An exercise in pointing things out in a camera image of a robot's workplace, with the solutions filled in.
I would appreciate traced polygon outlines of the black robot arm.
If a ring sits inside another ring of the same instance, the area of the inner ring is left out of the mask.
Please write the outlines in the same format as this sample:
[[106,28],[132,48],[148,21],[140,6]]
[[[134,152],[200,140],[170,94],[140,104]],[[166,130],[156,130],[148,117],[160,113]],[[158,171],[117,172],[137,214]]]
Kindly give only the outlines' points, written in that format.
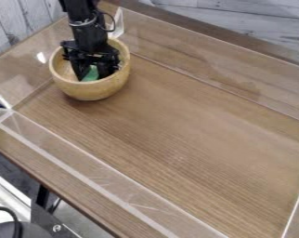
[[108,33],[114,29],[106,29],[108,13],[97,7],[100,0],[58,1],[73,34],[71,40],[61,41],[62,59],[81,82],[106,78],[118,70],[120,51],[109,44]]

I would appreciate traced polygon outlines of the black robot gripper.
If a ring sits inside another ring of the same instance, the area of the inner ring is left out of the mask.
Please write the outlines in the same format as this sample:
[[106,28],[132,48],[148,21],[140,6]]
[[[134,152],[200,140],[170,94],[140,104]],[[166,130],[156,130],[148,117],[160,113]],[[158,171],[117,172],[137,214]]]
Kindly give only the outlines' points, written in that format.
[[75,77],[81,81],[96,65],[98,78],[106,78],[118,70],[118,50],[108,43],[108,30],[101,17],[85,21],[69,21],[73,40],[61,41],[63,58],[70,61]]

